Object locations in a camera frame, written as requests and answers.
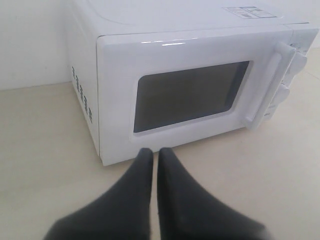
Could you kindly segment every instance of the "label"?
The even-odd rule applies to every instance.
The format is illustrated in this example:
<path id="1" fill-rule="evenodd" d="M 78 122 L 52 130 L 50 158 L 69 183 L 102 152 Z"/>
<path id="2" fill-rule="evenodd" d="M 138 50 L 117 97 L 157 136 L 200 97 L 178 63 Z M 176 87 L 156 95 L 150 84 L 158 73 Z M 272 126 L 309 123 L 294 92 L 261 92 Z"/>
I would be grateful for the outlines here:
<path id="1" fill-rule="evenodd" d="M 224 7 L 224 9 L 242 19 L 276 18 L 276 16 L 255 6 Z"/>

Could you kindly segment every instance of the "white microwave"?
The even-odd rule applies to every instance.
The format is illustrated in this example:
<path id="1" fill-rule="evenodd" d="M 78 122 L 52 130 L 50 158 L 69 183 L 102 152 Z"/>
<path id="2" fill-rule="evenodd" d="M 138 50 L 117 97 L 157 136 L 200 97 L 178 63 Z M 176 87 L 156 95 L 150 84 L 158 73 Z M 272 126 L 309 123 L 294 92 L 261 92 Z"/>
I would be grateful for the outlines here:
<path id="1" fill-rule="evenodd" d="M 290 93 L 318 29 L 256 0 L 68 0 L 70 74 L 104 165 L 239 128 Z"/>

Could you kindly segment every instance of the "dark glass window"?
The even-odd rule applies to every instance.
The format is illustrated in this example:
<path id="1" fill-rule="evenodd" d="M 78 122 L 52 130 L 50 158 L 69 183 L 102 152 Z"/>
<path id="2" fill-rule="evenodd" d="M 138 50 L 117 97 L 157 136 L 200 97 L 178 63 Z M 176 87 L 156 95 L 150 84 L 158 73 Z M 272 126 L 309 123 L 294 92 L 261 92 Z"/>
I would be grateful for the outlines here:
<path id="1" fill-rule="evenodd" d="M 134 132 L 228 111 L 249 61 L 143 76 L 138 82 Z"/>

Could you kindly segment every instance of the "floor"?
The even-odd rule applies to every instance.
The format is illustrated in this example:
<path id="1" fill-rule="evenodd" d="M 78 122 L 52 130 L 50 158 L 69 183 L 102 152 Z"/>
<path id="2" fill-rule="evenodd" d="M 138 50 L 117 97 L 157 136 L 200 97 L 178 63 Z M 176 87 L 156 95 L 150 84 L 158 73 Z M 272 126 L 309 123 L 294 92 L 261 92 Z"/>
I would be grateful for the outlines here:
<path id="1" fill-rule="evenodd" d="M 277 240 L 320 239 L 320 49 L 257 131 L 176 147 L 210 193 Z M 71 83 L 0 92 L 0 239 L 41 240 L 104 193 L 132 161 L 103 167 Z M 155 191 L 152 239 L 159 240 Z"/>

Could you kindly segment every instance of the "white handle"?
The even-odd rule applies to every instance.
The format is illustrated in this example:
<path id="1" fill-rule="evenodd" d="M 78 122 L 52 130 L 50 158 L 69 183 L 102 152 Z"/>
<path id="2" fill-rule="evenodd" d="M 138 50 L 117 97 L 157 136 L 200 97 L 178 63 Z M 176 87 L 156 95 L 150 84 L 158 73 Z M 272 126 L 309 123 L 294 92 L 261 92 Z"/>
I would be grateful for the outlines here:
<path id="1" fill-rule="evenodd" d="M 244 124 L 248 129 L 255 130 L 260 125 L 265 112 L 267 111 L 272 99 L 274 98 L 276 91 L 281 84 L 282 79 L 285 77 L 288 68 L 292 60 L 295 57 L 296 49 L 288 46 L 283 42 L 278 42 L 274 48 L 274 50 L 281 55 L 281 62 L 279 63 L 275 74 L 272 78 L 272 81 L 269 85 L 269 88 L 253 118 L 246 117 L 244 120 Z"/>

